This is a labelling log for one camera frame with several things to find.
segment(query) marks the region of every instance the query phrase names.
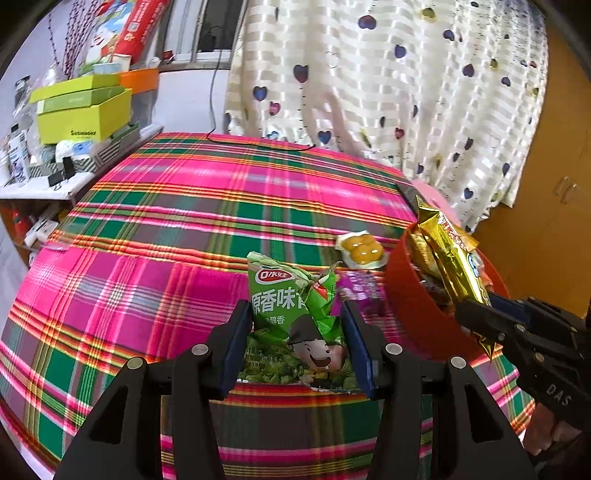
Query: plaid bed sheet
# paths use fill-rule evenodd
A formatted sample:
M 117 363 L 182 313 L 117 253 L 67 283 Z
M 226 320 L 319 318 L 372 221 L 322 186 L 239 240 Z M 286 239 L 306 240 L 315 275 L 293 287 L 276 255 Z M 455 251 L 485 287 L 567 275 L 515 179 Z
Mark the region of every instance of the plaid bed sheet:
M 319 148 L 212 139 L 160 135 L 122 162 L 76 206 L 53 237 L 61 249 L 44 249 L 21 286 L 0 342 L 0 410 L 50 469 L 128 358 L 174 357 L 248 298 L 249 251 L 318 271 L 338 260 L 335 235 L 367 229 L 388 249 L 415 221 L 395 186 L 408 181 L 392 168 Z M 376 323 L 414 348 L 391 314 Z M 474 367 L 520 433 L 533 401 L 516 386 L 516 369 L 500 352 Z M 430 408 L 425 397 L 420 478 L 428 478 Z M 212 413 L 228 478 L 361 479 L 381 406 L 362 395 L 242 384 L 212 402 Z M 166 418 L 162 445 L 173 478 Z

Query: yellow-green box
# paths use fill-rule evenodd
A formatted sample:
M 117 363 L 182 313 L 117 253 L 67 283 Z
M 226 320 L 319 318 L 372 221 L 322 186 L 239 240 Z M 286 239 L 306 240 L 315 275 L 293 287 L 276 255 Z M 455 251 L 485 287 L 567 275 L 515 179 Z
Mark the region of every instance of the yellow-green box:
M 57 97 L 72 92 L 81 92 L 83 90 L 92 90 L 94 88 L 115 87 L 119 85 L 121 79 L 119 75 L 87 75 L 78 79 L 67 80 L 56 83 L 49 87 L 33 90 L 29 103 L 35 103 L 39 100 Z
M 41 143 L 62 140 L 103 141 L 131 120 L 131 89 L 101 103 L 37 116 Z

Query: window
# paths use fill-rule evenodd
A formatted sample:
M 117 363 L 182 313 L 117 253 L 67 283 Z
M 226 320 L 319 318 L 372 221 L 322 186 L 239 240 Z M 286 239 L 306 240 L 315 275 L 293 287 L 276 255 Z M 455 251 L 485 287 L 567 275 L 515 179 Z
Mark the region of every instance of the window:
M 174 0 L 155 36 L 154 54 L 166 59 L 160 69 L 229 69 L 248 0 Z M 227 11 L 225 35 L 224 17 Z

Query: heart-patterned curtain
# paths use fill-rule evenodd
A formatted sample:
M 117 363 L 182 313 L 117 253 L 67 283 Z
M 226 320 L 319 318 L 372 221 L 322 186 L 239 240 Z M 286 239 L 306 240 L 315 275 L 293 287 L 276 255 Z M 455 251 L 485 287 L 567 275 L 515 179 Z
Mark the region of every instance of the heart-patterned curtain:
M 249 0 L 225 127 L 400 168 L 473 231 L 515 200 L 547 66 L 527 0 Z

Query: power cord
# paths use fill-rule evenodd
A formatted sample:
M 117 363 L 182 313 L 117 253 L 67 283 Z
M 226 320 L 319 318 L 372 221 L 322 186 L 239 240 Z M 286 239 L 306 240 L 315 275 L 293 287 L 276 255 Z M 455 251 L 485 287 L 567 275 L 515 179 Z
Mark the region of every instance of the power cord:
M 224 13 L 224 20 L 223 20 L 223 24 L 222 24 L 222 34 L 220 36 L 221 41 L 223 41 L 223 39 L 226 36 L 226 33 L 228 31 L 228 18 L 229 18 L 229 13 L 230 13 L 230 2 L 232 0 L 226 0 L 226 11 Z M 216 120 L 216 114 L 215 114 L 215 110 L 213 108 L 213 85 L 215 84 L 216 81 L 216 76 L 217 76 L 217 71 L 220 68 L 220 64 L 222 62 L 222 54 L 223 54 L 223 50 L 220 48 L 220 54 L 217 57 L 217 63 L 216 63 L 216 67 L 213 71 L 213 76 L 212 76 L 212 82 L 211 85 L 209 86 L 209 116 L 210 119 L 212 121 L 213 124 L 213 128 L 207 133 L 206 135 L 206 139 L 209 140 L 212 143 L 217 143 L 217 144 L 222 144 L 222 145 L 250 145 L 250 143 L 246 143 L 246 142 L 229 142 L 229 141 L 223 141 L 223 140 L 214 140 L 213 138 L 211 138 L 211 134 L 214 133 L 217 129 L 217 120 Z M 258 145 L 259 147 L 262 148 L 267 148 L 269 150 L 274 150 L 274 151 L 281 151 L 281 152 L 305 152 L 308 150 L 311 150 L 312 148 L 314 148 L 316 145 L 312 144 L 308 147 L 304 147 L 304 148 L 281 148 L 281 147 L 273 147 L 271 145 Z

